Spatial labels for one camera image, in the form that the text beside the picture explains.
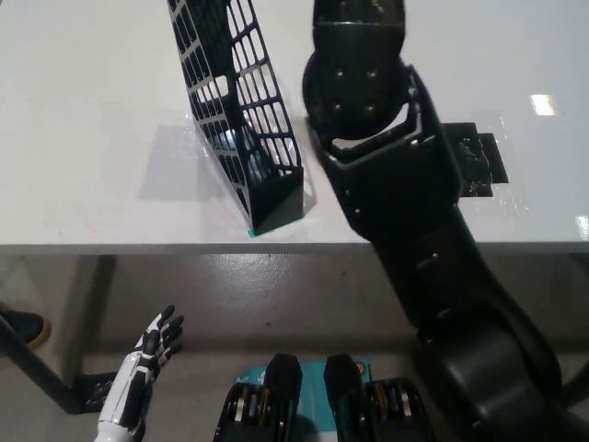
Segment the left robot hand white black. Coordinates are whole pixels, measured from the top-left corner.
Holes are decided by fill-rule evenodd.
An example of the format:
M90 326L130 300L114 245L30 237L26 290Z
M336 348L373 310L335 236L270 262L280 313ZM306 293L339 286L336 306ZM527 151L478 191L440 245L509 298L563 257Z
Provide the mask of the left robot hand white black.
M112 381L98 418L97 441L140 441L153 386L173 355L182 350L184 317L164 308L144 329Z

